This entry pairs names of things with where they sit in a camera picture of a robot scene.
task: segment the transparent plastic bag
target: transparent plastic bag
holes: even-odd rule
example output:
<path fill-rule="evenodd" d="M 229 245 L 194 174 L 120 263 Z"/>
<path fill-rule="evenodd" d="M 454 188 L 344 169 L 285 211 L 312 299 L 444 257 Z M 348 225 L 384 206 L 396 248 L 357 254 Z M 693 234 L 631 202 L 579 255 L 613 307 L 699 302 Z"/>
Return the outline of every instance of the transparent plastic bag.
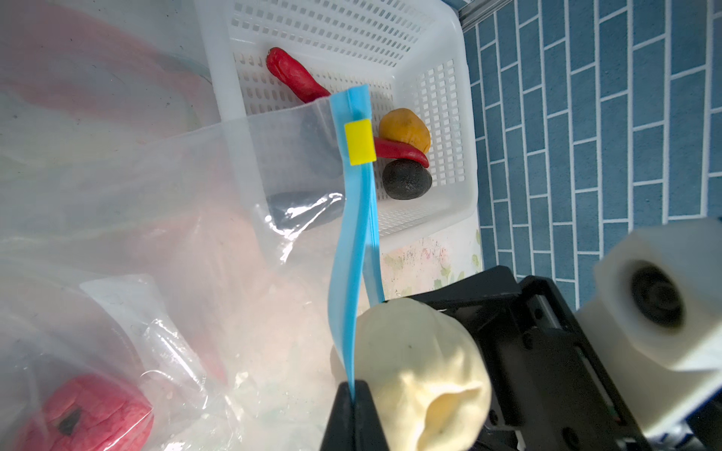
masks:
<path fill-rule="evenodd" d="M 0 302 L 26 343 L 3 328 L 0 386 L 26 390 L 1 395 L 0 434 L 90 372 L 151 402 L 143 450 L 318 449 L 343 205 L 328 99 L 0 186 Z M 69 369 L 23 376 L 46 359 Z"/>

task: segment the red pepper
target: red pepper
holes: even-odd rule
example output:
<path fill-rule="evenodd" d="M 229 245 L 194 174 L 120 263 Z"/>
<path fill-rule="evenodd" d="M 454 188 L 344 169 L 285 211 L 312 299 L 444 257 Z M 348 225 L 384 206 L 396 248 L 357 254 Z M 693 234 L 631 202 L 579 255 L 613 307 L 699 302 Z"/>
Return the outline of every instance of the red pepper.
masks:
<path fill-rule="evenodd" d="M 319 85 L 305 67 L 285 50 L 273 47 L 266 57 L 266 66 L 277 79 L 291 88 L 301 102 L 309 103 L 331 93 Z"/>
<path fill-rule="evenodd" d="M 428 168 L 429 159 L 426 158 L 424 152 L 421 152 L 411 144 L 400 141 L 391 141 L 389 139 L 373 137 L 373 146 L 376 148 L 376 156 L 382 158 L 405 158 L 420 163 L 421 166 Z"/>

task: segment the white grout line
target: white grout line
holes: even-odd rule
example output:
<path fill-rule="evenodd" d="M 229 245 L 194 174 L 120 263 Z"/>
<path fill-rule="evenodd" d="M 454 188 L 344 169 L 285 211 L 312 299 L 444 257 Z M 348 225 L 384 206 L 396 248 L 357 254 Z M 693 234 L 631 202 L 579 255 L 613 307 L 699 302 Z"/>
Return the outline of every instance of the white grout line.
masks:
<path fill-rule="evenodd" d="M 662 33 L 662 34 L 659 35 L 659 36 L 655 36 L 654 38 L 647 39 L 646 41 L 643 41 L 643 42 L 641 42 L 641 43 L 634 44 L 634 45 L 632 46 L 632 50 L 639 50 L 639 49 L 642 48 L 642 47 L 646 47 L 647 45 L 654 44 L 654 43 L 657 42 L 658 40 L 663 40 L 663 39 L 664 39 L 664 33 Z"/>
<path fill-rule="evenodd" d="M 647 128 L 654 128 L 654 127 L 659 127 L 659 126 L 663 126 L 663 125 L 664 125 L 664 121 L 650 122 L 650 123 L 646 123 L 641 126 L 632 127 L 632 131 L 646 130 Z"/>
<path fill-rule="evenodd" d="M 592 68 L 592 67 L 594 67 L 594 66 L 596 66 L 596 59 L 594 60 L 593 63 L 589 63 L 589 64 L 587 64 L 586 66 L 581 66 L 581 67 L 578 68 L 578 69 L 574 69 L 574 70 L 572 71 L 572 75 L 576 75 L 576 74 L 578 74 L 579 72 L 584 72 L 585 70 L 590 69 L 590 68 Z"/>
<path fill-rule="evenodd" d="M 580 139 L 579 141 L 574 141 L 572 144 L 576 146 L 577 144 L 585 144 L 592 141 L 596 141 L 596 136 L 592 136 L 591 138 L 587 139 Z"/>
<path fill-rule="evenodd" d="M 599 102 L 606 102 L 607 100 L 616 99 L 617 97 L 621 97 L 623 95 L 627 94 L 627 89 L 619 92 L 615 92 L 614 94 L 606 95 L 599 99 Z"/>
<path fill-rule="evenodd" d="M 713 27 L 712 21 L 712 1 L 707 2 L 707 58 L 705 61 L 705 116 L 704 124 L 702 126 L 702 189 L 700 196 L 700 213 L 703 216 L 707 216 L 708 205 L 709 205 L 709 193 L 708 193 L 708 178 L 710 172 L 710 135 L 711 135 L 711 124 L 712 115 L 710 110 L 712 109 L 712 46 L 713 41 Z"/>
<path fill-rule="evenodd" d="M 479 24 L 476 24 L 474 26 L 474 30 L 477 34 L 477 47 L 479 47 Z M 481 56 L 477 59 L 477 63 L 479 64 L 479 82 L 481 83 L 481 91 L 482 91 L 482 105 L 484 108 L 482 108 L 482 117 L 484 118 L 484 136 L 488 136 L 489 130 L 487 128 L 487 109 L 486 109 L 486 100 L 484 97 L 484 74 L 482 73 L 482 58 Z M 499 254 L 497 253 L 497 250 L 499 248 L 499 242 L 497 239 L 497 233 L 496 233 L 496 213 L 494 212 L 494 186 L 492 185 L 492 165 L 489 161 L 489 140 L 485 139 L 484 143 L 486 144 L 486 158 L 487 158 L 487 177 L 489 180 L 489 200 L 490 200 L 490 207 L 492 209 L 492 233 L 494 234 L 494 258 L 496 259 L 496 264 L 499 264 Z M 482 269 L 487 270 L 489 268 L 484 267 L 484 259 L 482 259 Z"/>
<path fill-rule="evenodd" d="M 664 180 L 658 178 L 657 180 L 644 180 L 642 182 L 634 182 L 632 185 L 634 186 L 644 186 L 644 185 L 657 185 L 659 183 L 663 183 Z"/>
<path fill-rule="evenodd" d="M 686 71 L 677 72 L 676 74 L 672 74 L 669 77 L 669 79 L 676 80 L 676 79 L 682 78 L 683 76 L 687 76 L 690 74 L 696 74 L 699 71 L 705 70 L 705 67 L 707 67 L 707 66 L 705 64 L 703 64 L 702 66 L 693 67 L 691 69 L 687 69 Z"/>
<path fill-rule="evenodd" d="M 672 0 L 664 2 L 664 137 L 662 139 L 662 224 L 669 220 L 669 93 L 672 65 Z"/>
<path fill-rule="evenodd" d="M 569 113 L 569 110 L 557 111 L 556 113 L 548 114 L 547 119 L 556 118 L 557 116 L 561 116 L 562 114 L 566 114 L 566 113 Z"/>
<path fill-rule="evenodd" d="M 514 61 L 512 64 L 507 64 L 506 66 L 504 66 L 504 67 L 501 68 L 501 71 L 500 71 L 500 72 L 504 72 L 504 71 L 506 71 L 506 69 L 511 69 L 512 67 L 516 66 L 516 64 L 517 64 L 518 62 L 519 62 L 519 61 Z"/>
<path fill-rule="evenodd" d="M 634 51 L 632 44 L 634 43 L 634 8 L 633 0 L 627 0 L 627 218 L 629 224 L 627 230 L 630 232 L 634 227 Z"/>
<path fill-rule="evenodd" d="M 674 221 L 675 219 L 702 219 L 704 217 L 706 216 L 702 214 L 678 214 L 676 216 L 670 216 L 667 219 L 669 219 L 670 221 Z"/>
<path fill-rule="evenodd" d="M 538 19 L 538 18 L 539 18 L 539 15 L 537 14 L 537 15 L 535 15 L 534 17 L 532 17 L 531 19 L 525 20 L 524 22 L 522 22 L 522 23 L 520 23 L 520 24 L 517 25 L 517 29 L 518 29 L 518 28 L 522 28 L 522 27 L 524 27 L 524 26 L 526 26 L 526 25 L 531 24 L 534 20 L 536 20 L 536 19 Z"/>
<path fill-rule="evenodd" d="M 625 11 L 627 11 L 627 7 L 623 6 L 623 7 L 619 8 L 617 11 L 612 12 L 611 14 L 607 14 L 606 16 L 600 18 L 599 23 L 601 24 L 602 22 L 606 22 L 607 20 L 611 19 L 612 17 L 616 17 Z"/>
<path fill-rule="evenodd" d="M 536 10 L 541 11 L 542 10 L 542 0 L 536 0 Z M 544 21 L 542 20 L 541 16 L 539 17 L 539 63 L 541 64 L 541 108 L 542 108 L 542 116 L 544 118 L 544 146 L 548 149 L 549 148 L 549 121 L 547 116 L 547 90 L 544 88 L 547 83 L 547 75 L 545 74 L 546 69 L 546 63 L 544 61 Z M 554 261 L 554 227 L 552 226 L 552 177 L 551 177 L 551 170 L 550 170 L 550 164 L 549 164 L 549 152 L 546 152 L 546 149 L 541 150 L 540 152 L 544 152 L 544 163 L 547 166 L 547 215 L 548 215 L 548 221 L 549 221 L 549 254 L 551 255 L 551 262 L 552 262 L 552 278 L 554 278 L 557 275 L 557 264 Z"/>
<path fill-rule="evenodd" d="M 565 36 L 569 36 L 569 0 L 564 0 L 564 32 Z M 569 175 L 571 192 L 576 192 L 576 186 L 574 181 L 574 128 L 572 126 L 572 75 L 571 75 L 571 49 L 569 40 L 564 44 L 565 53 L 567 57 L 567 109 L 570 113 L 567 115 L 567 129 L 569 139 Z M 572 247 L 574 249 L 574 280 L 579 281 L 579 259 L 577 258 L 577 196 L 572 195 Z M 579 310 L 579 283 L 574 284 L 574 294 L 576 296 L 576 309 Z"/>
<path fill-rule="evenodd" d="M 479 31 L 477 31 L 477 47 L 479 48 L 479 53 L 481 53 L 482 51 L 485 51 L 486 49 L 488 49 L 488 48 L 491 47 L 492 45 L 496 44 L 496 39 L 494 39 L 492 42 L 484 44 L 484 47 L 479 47 L 479 39 L 478 39 L 478 38 L 479 38 Z"/>
<path fill-rule="evenodd" d="M 599 1 L 594 0 L 594 61 L 599 61 Z M 596 185 L 599 192 L 596 195 L 597 218 L 599 218 L 599 251 L 604 252 L 604 190 L 602 190 L 602 164 L 601 164 L 601 82 L 600 68 L 596 65 L 594 69 L 594 101 L 596 114 Z"/>
<path fill-rule="evenodd" d="M 566 37 L 566 36 L 563 37 L 563 38 L 561 38 L 561 39 L 557 39 L 557 40 L 554 41 L 553 43 L 551 43 L 551 44 L 549 44 L 549 45 L 545 45 L 545 46 L 544 46 L 544 50 L 549 50 L 550 48 L 554 47 L 555 45 L 559 45 L 559 44 L 565 42 L 566 40 L 567 40 L 567 37 Z"/>
<path fill-rule="evenodd" d="M 499 41 L 499 19 L 497 17 L 497 13 L 494 13 L 494 37 L 496 41 Z M 496 46 L 497 51 L 497 79 L 499 80 L 499 98 L 503 99 L 503 87 L 501 85 L 501 56 L 499 51 L 499 46 Z M 500 106 L 500 112 L 501 112 L 501 127 L 502 129 L 506 129 L 506 117 L 504 116 L 504 102 L 501 102 Z M 504 146 L 504 159 L 509 160 L 509 153 L 507 152 L 506 147 L 506 132 L 502 133 L 502 144 Z M 510 197 L 511 195 L 511 189 L 509 187 L 509 166 L 504 165 L 504 170 L 506 171 L 506 192 L 507 195 Z M 509 238 L 511 239 L 511 264 L 513 268 L 511 268 L 511 272 L 516 274 L 516 249 L 514 248 L 514 230 L 513 227 L 511 227 L 511 224 L 514 222 L 514 219 L 511 216 L 511 201 L 506 203 L 506 208 L 509 214 L 509 235 L 511 235 Z"/>
<path fill-rule="evenodd" d="M 516 54 L 517 59 L 519 61 L 519 104 L 521 106 L 521 143 L 523 146 L 523 154 L 526 155 L 526 120 L 524 119 L 524 95 L 523 95 L 523 80 L 521 78 L 521 38 L 519 35 L 519 29 L 521 26 L 519 25 L 519 3 L 517 1 L 514 2 L 514 17 L 516 20 Z M 536 273 L 536 269 L 534 268 L 534 254 L 531 252 L 534 249 L 534 236 L 531 233 L 531 202 L 529 200 L 529 164 L 526 161 L 526 157 L 523 158 L 524 160 L 524 181 L 526 182 L 526 218 L 529 221 L 529 260 L 531 261 L 531 273 Z"/>
<path fill-rule="evenodd" d="M 536 85 L 535 87 L 531 87 L 531 88 L 529 88 L 529 89 L 525 89 L 525 90 L 522 91 L 521 93 L 522 93 L 522 94 L 528 94 L 528 93 L 530 93 L 530 92 L 532 92 L 532 91 L 536 91 L 537 89 L 539 89 L 539 88 L 541 88 L 541 87 L 542 87 L 542 86 L 541 86 L 540 84 L 538 84 L 538 85 Z"/>

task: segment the black circular joint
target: black circular joint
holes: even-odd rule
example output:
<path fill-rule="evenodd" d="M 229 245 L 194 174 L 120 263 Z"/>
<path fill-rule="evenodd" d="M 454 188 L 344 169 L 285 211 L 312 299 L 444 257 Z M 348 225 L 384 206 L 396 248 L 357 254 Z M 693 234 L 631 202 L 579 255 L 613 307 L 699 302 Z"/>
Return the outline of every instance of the black circular joint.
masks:
<path fill-rule="evenodd" d="M 682 325 L 682 297 L 656 266 L 645 266 L 632 275 L 632 298 L 642 315 L 665 328 Z"/>
<path fill-rule="evenodd" d="M 497 424 L 499 424 L 499 416 L 496 414 L 496 411 L 489 411 L 489 422 L 492 424 L 492 426 L 496 426 Z"/>
<path fill-rule="evenodd" d="M 577 436 L 577 433 L 574 432 L 574 429 L 565 427 L 562 429 L 562 437 L 564 438 L 564 443 L 567 444 L 570 450 L 579 451 L 581 449 L 579 437 Z"/>
<path fill-rule="evenodd" d="M 521 343 L 527 349 L 532 349 L 534 347 L 534 344 L 531 341 L 531 334 L 529 332 L 521 336 Z"/>

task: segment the blue brick tile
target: blue brick tile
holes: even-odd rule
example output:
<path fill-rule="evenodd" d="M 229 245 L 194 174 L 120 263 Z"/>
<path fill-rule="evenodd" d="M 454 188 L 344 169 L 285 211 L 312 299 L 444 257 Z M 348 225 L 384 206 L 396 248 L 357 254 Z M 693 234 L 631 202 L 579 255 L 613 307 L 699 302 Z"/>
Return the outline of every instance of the blue brick tile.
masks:
<path fill-rule="evenodd" d="M 707 1 L 672 0 L 672 74 L 705 63 Z"/>
<path fill-rule="evenodd" d="M 464 0 L 441 0 L 454 9 L 461 9 L 467 5 Z"/>
<path fill-rule="evenodd" d="M 542 60 L 539 57 L 539 21 L 519 29 L 521 50 L 521 84 L 524 89 L 535 87 L 542 82 Z"/>
<path fill-rule="evenodd" d="M 634 125 L 661 121 L 664 116 L 664 40 L 634 51 Z"/>
<path fill-rule="evenodd" d="M 521 129 L 506 133 L 506 152 L 509 161 L 509 200 L 512 224 L 526 224 L 526 177 L 524 176 L 524 147 Z"/>
<path fill-rule="evenodd" d="M 504 158 L 504 130 L 501 125 L 501 107 L 487 110 L 487 139 L 489 140 L 489 161 Z"/>
<path fill-rule="evenodd" d="M 634 181 L 662 178 L 664 127 L 657 126 L 634 132 Z"/>
<path fill-rule="evenodd" d="M 712 133 L 710 136 L 710 172 L 719 172 L 722 171 L 722 113 L 711 116 L 710 133 Z"/>
<path fill-rule="evenodd" d="M 519 72 L 514 66 L 501 73 L 502 98 L 504 103 L 504 125 L 506 128 L 521 123 L 521 104 L 519 103 Z"/>
<path fill-rule="evenodd" d="M 496 219 L 497 245 L 499 249 L 511 249 L 509 209 L 506 202 L 494 203 L 494 218 Z"/>
<path fill-rule="evenodd" d="M 577 250 L 599 250 L 599 205 L 596 192 L 577 196 Z"/>
<path fill-rule="evenodd" d="M 707 184 L 708 190 L 708 216 L 722 216 L 722 177 L 712 177 Z"/>
<path fill-rule="evenodd" d="M 569 54 L 572 70 L 594 62 L 594 0 L 569 2 Z"/>
<path fill-rule="evenodd" d="M 492 105 L 499 101 L 499 75 L 496 64 L 496 45 L 482 50 L 482 81 L 484 82 L 484 101 Z"/>
<path fill-rule="evenodd" d="M 492 165 L 492 189 L 494 200 L 506 199 L 506 168 L 504 162 Z"/>
<path fill-rule="evenodd" d="M 479 45 L 484 47 L 486 44 L 496 39 L 494 31 L 494 17 L 488 17 L 479 23 Z"/>
<path fill-rule="evenodd" d="M 650 227 L 662 223 L 662 184 L 634 187 L 634 227 Z"/>
<path fill-rule="evenodd" d="M 596 136 L 594 67 L 572 75 L 572 129 L 575 141 Z"/>
<path fill-rule="evenodd" d="M 552 255 L 534 254 L 534 275 L 552 277 Z"/>
<path fill-rule="evenodd" d="M 490 197 L 489 166 L 487 165 L 487 143 L 482 139 L 477 141 L 477 180 L 479 184 L 479 225 L 494 225 L 492 220 L 492 202 Z"/>
<path fill-rule="evenodd" d="M 569 162 L 569 127 L 567 115 L 548 121 L 549 128 L 549 180 L 552 188 L 552 220 L 572 220 L 572 191 Z"/>
<path fill-rule="evenodd" d="M 594 299 L 594 265 L 599 263 L 596 255 L 579 255 L 579 307 Z"/>
<path fill-rule="evenodd" d="M 669 215 L 699 214 L 705 72 L 672 80 L 669 97 Z"/>
<path fill-rule="evenodd" d="M 471 109 L 474 111 L 474 133 L 477 138 L 484 135 L 484 103 L 482 102 L 482 87 L 471 87 Z"/>
<path fill-rule="evenodd" d="M 501 266 L 506 266 L 511 271 L 514 271 L 514 256 L 511 252 L 499 251 L 499 264 Z"/>
<path fill-rule="evenodd" d="M 534 250 L 551 250 L 547 198 L 529 199 L 529 204 L 531 208 L 531 239 L 534 241 Z"/>
<path fill-rule="evenodd" d="M 626 12 L 599 24 L 599 85 L 602 97 L 627 89 Z"/>
<path fill-rule="evenodd" d="M 499 65 L 505 67 L 516 61 L 514 2 L 497 12 L 497 33 L 499 34 Z"/>
<path fill-rule="evenodd" d="M 482 229 L 482 260 L 485 270 L 497 265 L 494 229 Z"/>
<path fill-rule="evenodd" d="M 722 17 L 714 21 L 712 40 L 712 108 L 722 107 Z"/>
<path fill-rule="evenodd" d="M 544 103 L 542 89 L 535 89 L 524 95 L 524 132 L 526 151 L 542 150 L 544 143 Z"/>
<path fill-rule="evenodd" d="M 529 247 L 528 227 L 514 227 L 514 260 L 516 261 L 516 273 L 518 275 L 531 275 L 531 249 Z"/>
<path fill-rule="evenodd" d="M 628 233 L 629 226 L 626 222 L 611 222 L 604 225 L 604 254 L 618 245 Z"/>
<path fill-rule="evenodd" d="M 554 227 L 554 266 L 560 279 L 574 279 L 574 236 L 572 226 Z"/>
<path fill-rule="evenodd" d="M 536 0 L 517 0 L 516 3 L 519 10 L 519 23 L 524 23 L 536 16 L 536 13 L 538 12 Z"/>
<path fill-rule="evenodd" d="M 599 18 L 602 19 L 625 6 L 627 6 L 627 0 L 601 0 L 599 2 Z"/>
<path fill-rule="evenodd" d="M 659 0 L 634 0 L 632 32 L 634 44 L 643 43 L 664 33 L 664 2 Z"/>
<path fill-rule="evenodd" d="M 569 306 L 570 310 L 577 310 L 577 295 L 575 293 L 575 284 L 572 282 L 555 282 L 555 284 L 559 289 L 559 293 L 562 294 L 564 301 L 567 302 L 567 306 Z"/>
<path fill-rule="evenodd" d="M 574 187 L 596 187 L 596 141 L 574 146 Z"/>
<path fill-rule="evenodd" d="M 547 156 L 535 154 L 526 158 L 526 167 L 529 170 L 529 195 L 547 193 Z"/>
<path fill-rule="evenodd" d="M 479 80 L 479 48 L 477 47 L 476 27 L 464 33 L 464 47 L 466 63 L 469 65 L 469 82 L 474 83 Z"/>
<path fill-rule="evenodd" d="M 547 114 L 567 109 L 567 56 L 564 43 L 544 51 Z"/>
<path fill-rule="evenodd" d="M 604 218 L 627 217 L 627 96 L 601 104 L 601 173 Z"/>
<path fill-rule="evenodd" d="M 563 38 L 564 0 L 544 0 L 541 3 L 541 20 L 544 24 L 544 45 Z"/>

